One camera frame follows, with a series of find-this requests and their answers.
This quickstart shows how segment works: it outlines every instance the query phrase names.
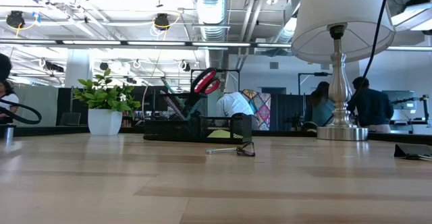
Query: white shirt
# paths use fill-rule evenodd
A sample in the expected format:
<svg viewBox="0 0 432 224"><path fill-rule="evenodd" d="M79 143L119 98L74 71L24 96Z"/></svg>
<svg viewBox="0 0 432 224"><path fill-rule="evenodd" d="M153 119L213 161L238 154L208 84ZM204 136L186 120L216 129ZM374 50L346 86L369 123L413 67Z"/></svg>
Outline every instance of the white shirt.
<svg viewBox="0 0 432 224"><path fill-rule="evenodd" d="M4 101L9 101L9 102L13 102L13 103L19 103L20 102L20 100L18 99L18 96L16 94L9 94L7 96L2 97L1 99L3 99ZM8 105L6 103L0 102L0 107L4 107L7 110L11 110L11 105Z"/></svg>
<svg viewBox="0 0 432 224"><path fill-rule="evenodd" d="M231 117L236 113L253 115L248 101L239 92L227 93L216 104L217 117Z"/></svg>

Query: table lamp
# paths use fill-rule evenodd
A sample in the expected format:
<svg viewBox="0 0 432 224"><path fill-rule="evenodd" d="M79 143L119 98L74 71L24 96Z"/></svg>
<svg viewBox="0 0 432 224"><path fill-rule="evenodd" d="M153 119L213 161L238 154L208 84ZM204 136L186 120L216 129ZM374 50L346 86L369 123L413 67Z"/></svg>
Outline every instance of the table lamp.
<svg viewBox="0 0 432 224"><path fill-rule="evenodd" d="M325 140L366 140L368 130L350 122L346 110L352 93L345 62L371 56L375 30L383 0L301 0L292 53L312 63L332 63L329 98L335 103L333 122L318 127ZM375 53L391 45L396 33L388 8L383 13Z"/></svg>

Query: silver lamp stand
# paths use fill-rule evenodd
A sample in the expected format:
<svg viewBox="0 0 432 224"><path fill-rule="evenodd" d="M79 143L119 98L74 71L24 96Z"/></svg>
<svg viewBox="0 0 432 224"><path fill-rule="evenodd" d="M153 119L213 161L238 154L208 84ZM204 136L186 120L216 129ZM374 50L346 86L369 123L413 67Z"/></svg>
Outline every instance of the silver lamp stand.
<svg viewBox="0 0 432 224"><path fill-rule="evenodd" d="M346 55L342 53L342 37L346 24L328 26L331 37L334 39L335 53L331 56L333 61L333 78L329 88L329 98L335 103L333 122L325 127L318 127L317 138L322 140L367 140L368 129L358 128L350 121L350 112L346 110L347 102L352 93L345 74Z"/></svg>

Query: black cable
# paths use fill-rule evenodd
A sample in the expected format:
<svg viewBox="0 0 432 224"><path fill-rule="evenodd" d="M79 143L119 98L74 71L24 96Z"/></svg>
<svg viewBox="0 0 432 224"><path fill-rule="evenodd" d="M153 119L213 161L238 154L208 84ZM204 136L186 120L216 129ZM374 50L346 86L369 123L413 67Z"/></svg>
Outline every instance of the black cable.
<svg viewBox="0 0 432 224"><path fill-rule="evenodd" d="M392 0L392 1L394 1L394 3L396 3L398 5L405 5L405 4L398 3L396 0Z"/></svg>
<svg viewBox="0 0 432 224"><path fill-rule="evenodd" d="M24 119L23 117L20 117L20 116L16 115L15 113L12 113L11 111L5 109L4 107L0 107L0 113L4 113L7 116L9 116L10 118L16 119L19 122L34 125L34 124L40 123L41 120L42 120L42 115L36 109L32 109L29 106L22 105L22 104L19 104L19 103L9 102L9 101L3 100L3 99L0 99L0 103L5 103L5 104L11 105L11 106L21 107L23 109L28 109L28 110L30 110L31 112L33 112L38 117L37 120Z"/></svg>
<svg viewBox="0 0 432 224"><path fill-rule="evenodd" d="M385 11L385 4L387 3L387 0L383 0L383 3L381 4L381 10L379 11L379 16L378 16L378 21L377 21L377 28L375 29L375 37L373 38L373 44L372 44L372 51L371 51L371 58L369 59L369 62L367 63L366 66L366 70L364 71L363 77L362 77L362 83L360 84L360 86L358 87L357 91L354 93L354 95L352 96L351 100L355 99L358 92L360 91L360 89L362 88L365 80L366 80L366 76L367 73L369 72L369 68L371 68L371 64L373 61L373 58L375 56L375 49L377 47L377 41L378 41L378 36L379 36L379 29L381 28L381 21L383 19L383 14ZM333 118L333 116L330 116L330 118L324 123L323 127L326 126L329 121Z"/></svg>

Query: table surface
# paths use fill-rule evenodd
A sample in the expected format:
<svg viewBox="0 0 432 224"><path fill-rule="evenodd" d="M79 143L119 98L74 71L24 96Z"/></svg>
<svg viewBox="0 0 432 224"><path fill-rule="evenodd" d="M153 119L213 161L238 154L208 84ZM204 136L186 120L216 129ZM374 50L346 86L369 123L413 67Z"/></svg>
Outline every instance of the table surface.
<svg viewBox="0 0 432 224"><path fill-rule="evenodd" d="M392 143L254 142L255 158L138 134L15 138L0 145L0 223L432 223L432 163Z"/></svg>

